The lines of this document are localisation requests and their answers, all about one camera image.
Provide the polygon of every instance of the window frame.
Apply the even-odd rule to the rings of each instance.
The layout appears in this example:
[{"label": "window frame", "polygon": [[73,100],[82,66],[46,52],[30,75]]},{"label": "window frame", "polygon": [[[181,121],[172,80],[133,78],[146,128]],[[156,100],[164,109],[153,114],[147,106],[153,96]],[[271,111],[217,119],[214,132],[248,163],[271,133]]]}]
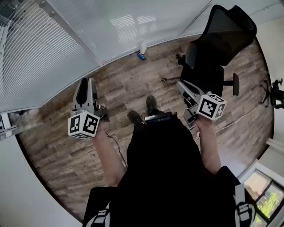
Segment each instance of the window frame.
[{"label": "window frame", "polygon": [[[269,176],[267,176],[263,172],[259,171],[258,169],[255,169],[253,171],[253,173],[254,172],[256,172],[256,173],[260,172],[261,175],[264,175],[265,178],[269,178],[270,179],[269,184],[266,186],[266,188],[263,190],[263,192],[255,200],[256,203],[265,195],[265,193],[267,192],[267,190],[269,189],[269,187],[271,185],[275,185],[284,194],[284,187],[282,187],[280,184],[278,184],[275,180],[273,180],[272,178],[270,178]],[[273,221],[273,219],[276,217],[276,215],[279,213],[279,211],[282,209],[283,206],[284,206],[284,198],[280,202],[279,206],[275,209],[275,211],[271,214],[270,218],[268,218],[264,213],[262,213],[262,211],[258,207],[256,207],[256,213],[267,223],[267,226],[268,226]]]},{"label": "window frame", "polygon": [[4,130],[5,129],[5,126],[4,126],[4,123],[3,123],[3,120],[2,120],[2,115],[0,114],[0,122],[2,123],[2,129],[0,129],[0,131]]},{"label": "window frame", "polygon": [[[276,187],[280,188],[284,192],[284,178],[282,176],[278,175],[277,173],[273,172],[271,169],[269,169],[266,166],[264,166],[261,163],[259,163],[259,160],[255,160],[251,164],[251,166],[238,177],[238,180],[241,183],[244,184],[245,181],[254,172],[257,172],[257,173],[263,175],[263,177],[265,177],[266,179],[271,179],[271,181],[273,181],[274,185]],[[270,184],[268,184],[268,186],[265,188],[264,191],[267,191],[269,186],[270,186]],[[284,198],[280,202],[279,206],[275,209],[273,214],[270,216],[270,218],[267,218],[264,214],[262,214],[261,211],[259,211],[259,212],[258,211],[259,211],[259,209],[256,208],[256,213],[265,222],[267,222],[267,226],[272,225],[272,226],[275,226],[275,227],[281,227],[281,224],[284,223]]]}]

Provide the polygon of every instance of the black shirt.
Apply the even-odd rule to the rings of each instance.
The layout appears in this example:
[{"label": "black shirt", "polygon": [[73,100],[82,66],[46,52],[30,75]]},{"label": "black shirt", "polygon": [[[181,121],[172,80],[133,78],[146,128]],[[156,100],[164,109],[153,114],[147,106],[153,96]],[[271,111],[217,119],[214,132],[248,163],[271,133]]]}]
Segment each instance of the black shirt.
[{"label": "black shirt", "polygon": [[235,226],[233,195],[240,182],[226,166],[216,175],[204,167],[179,120],[135,126],[127,163],[117,188],[91,190],[83,226],[110,201],[111,227]]}]

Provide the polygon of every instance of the window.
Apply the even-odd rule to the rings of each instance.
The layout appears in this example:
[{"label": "window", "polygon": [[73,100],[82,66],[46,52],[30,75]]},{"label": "window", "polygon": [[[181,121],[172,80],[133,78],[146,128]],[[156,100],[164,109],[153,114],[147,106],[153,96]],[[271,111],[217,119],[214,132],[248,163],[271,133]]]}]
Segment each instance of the window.
[{"label": "window", "polygon": [[3,130],[4,126],[3,126],[3,122],[2,122],[2,116],[0,115],[0,130]]},{"label": "window", "polygon": [[267,226],[283,207],[284,189],[258,170],[245,181],[245,188],[257,205],[252,226]]}]

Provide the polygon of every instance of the wooden floor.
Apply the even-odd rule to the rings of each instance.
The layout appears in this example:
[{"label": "wooden floor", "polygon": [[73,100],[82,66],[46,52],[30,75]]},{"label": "wooden floor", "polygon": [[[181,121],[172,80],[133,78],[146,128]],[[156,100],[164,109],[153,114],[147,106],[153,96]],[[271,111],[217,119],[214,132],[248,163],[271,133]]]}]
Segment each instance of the wooden floor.
[{"label": "wooden floor", "polygon": [[[91,75],[97,82],[99,103],[108,107],[110,112],[106,130],[117,138],[124,157],[133,130],[126,114],[133,109],[145,115],[148,95],[157,99],[160,110],[178,112],[185,124],[182,96],[175,83],[164,84],[161,77],[180,75],[182,67],[177,64],[175,55],[184,53],[192,39],[174,40],[148,48],[146,61],[141,61],[136,54],[128,55]],[[216,128],[224,128],[257,108],[236,124],[217,132],[222,164],[238,176],[261,154],[272,134],[272,108],[259,106],[264,95],[259,84],[267,79],[267,74],[256,43],[244,49],[225,67],[225,79],[232,79],[233,73],[240,78],[240,96],[233,96],[232,87],[224,87],[223,98],[227,106],[222,118],[216,121]],[[83,219],[90,189],[104,186],[105,180],[92,140],[67,135],[67,120],[77,84],[62,91],[43,107],[30,110],[23,116],[12,113],[11,118],[17,125],[44,123],[21,133],[20,138],[51,190]],[[196,130],[192,133],[197,140]]]}]

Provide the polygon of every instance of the office chair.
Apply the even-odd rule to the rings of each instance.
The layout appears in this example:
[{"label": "office chair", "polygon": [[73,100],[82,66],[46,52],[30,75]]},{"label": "office chair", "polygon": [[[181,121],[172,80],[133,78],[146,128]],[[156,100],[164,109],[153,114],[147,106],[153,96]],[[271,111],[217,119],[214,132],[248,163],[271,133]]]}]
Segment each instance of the office chair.
[{"label": "office chair", "polygon": [[224,81],[224,69],[228,63],[256,36],[256,25],[238,6],[226,10],[214,5],[206,28],[200,38],[192,41],[184,56],[177,55],[183,66],[181,76],[162,78],[162,81],[186,80],[204,93],[211,91],[222,96],[223,86],[233,86],[233,94],[239,95],[239,78]]},{"label": "office chair", "polygon": [[260,84],[260,87],[262,87],[265,90],[265,97],[262,100],[262,102],[260,102],[260,104],[263,104],[265,100],[267,99],[266,107],[269,106],[269,100],[270,100],[271,105],[275,109],[280,109],[280,108],[284,109],[284,91],[279,90],[279,86],[278,86],[278,84],[282,85],[283,79],[281,79],[280,81],[276,80],[274,83],[272,83],[271,92],[269,91],[267,80],[265,80],[264,82],[266,83],[266,88],[262,84]]}]

